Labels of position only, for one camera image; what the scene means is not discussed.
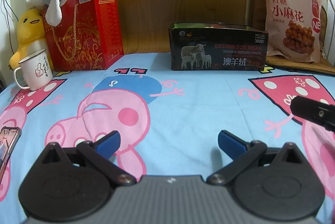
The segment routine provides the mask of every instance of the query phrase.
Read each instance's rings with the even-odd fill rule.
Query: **gold rope handle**
[[[77,18],[77,7],[78,7],[78,4],[75,5],[74,7],[74,15],[73,15],[73,40],[74,40],[74,50],[73,50],[73,53],[72,53],[72,56],[71,58],[67,58],[65,56],[65,54],[63,53],[63,51],[61,50],[59,44],[58,44],[58,40],[56,39],[56,35],[55,35],[55,31],[54,31],[54,27],[51,26],[51,29],[52,29],[52,34],[54,35],[54,40],[56,42],[56,45],[57,45],[57,48],[59,50],[59,52],[61,53],[61,55],[63,56],[63,58],[66,60],[66,61],[70,61],[70,60],[73,60],[74,59],[74,56],[76,55],[76,51],[77,51],[77,33],[76,33],[76,18]]]

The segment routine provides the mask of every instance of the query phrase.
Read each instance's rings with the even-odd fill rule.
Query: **black box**
[[[269,34],[224,23],[173,23],[172,70],[263,70]]]

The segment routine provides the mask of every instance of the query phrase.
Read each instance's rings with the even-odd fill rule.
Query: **bed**
[[[0,94],[0,126],[19,126],[19,139],[0,185],[0,224],[26,216],[20,183],[45,145],[98,140],[112,130],[122,144],[110,160],[144,174],[200,174],[231,162],[217,144],[226,129],[268,146],[295,142],[326,190],[317,219],[331,223],[335,199],[333,133],[294,117],[302,95],[335,104],[334,77],[266,66],[263,71],[171,71],[170,54],[129,54],[106,71],[59,72],[36,92],[9,85]]]

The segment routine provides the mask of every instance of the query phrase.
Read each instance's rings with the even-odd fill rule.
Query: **yellow plush toy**
[[[21,59],[36,51],[46,49],[51,70],[54,70],[48,45],[46,44],[43,18],[38,9],[30,9],[20,17],[17,23],[16,35],[19,47],[9,60],[9,66],[12,69],[19,67]]]

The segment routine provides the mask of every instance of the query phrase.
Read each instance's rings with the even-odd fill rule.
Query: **sheep picture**
[[[187,69],[187,63],[190,62],[191,70],[193,70],[193,64],[195,62],[195,56],[197,53],[191,53],[191,56],[183,56],[182,57],[182,69],[183,67]]]
[[[211,68],[212,67],[212,57],[210,54],[205,54],[205,52],[200,52],[200,56],[201,56],[201,60],[202,60],[202,67],[201,69],[204,68],[204,64],[206,65],[206,69],[207,69],[207,63],[208,63],[208,67]]]
[[[181,50],[181,56],[182,58],[185,56],[191,56],[191,53],[197,53],[197,52],[205,52],[204,47],[206,44],[197,44],[197,45],[187,45],[184,46]]]
[[[196,55],[195,55],[195,66],[197,68],[199,68],[200,66],[200,60],[201,60],[201,55],[200,55],[201,52],[197,52]]]

